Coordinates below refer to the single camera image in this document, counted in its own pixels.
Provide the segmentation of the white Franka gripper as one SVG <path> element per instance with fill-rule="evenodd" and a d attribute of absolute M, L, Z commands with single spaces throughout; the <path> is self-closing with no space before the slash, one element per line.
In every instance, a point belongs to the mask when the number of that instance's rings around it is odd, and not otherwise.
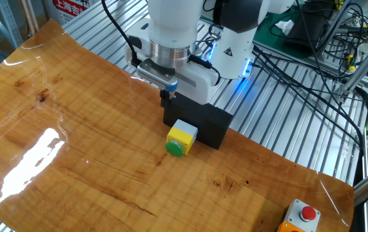
<path fill-rule="evenodd" d="M 141 19 L 127 30 L 137 57 L 142 62 L 135 67 L 136 75 L 160 91 L 160 106 L 165 108 L 168 99 L 178 92 L 191 100 L 206 104 L 217 89 L 218 73 L 214 69 L 190 61 L 195 45 L 184 48 L 166 48 L 150 39 L 150 20 Z"/>

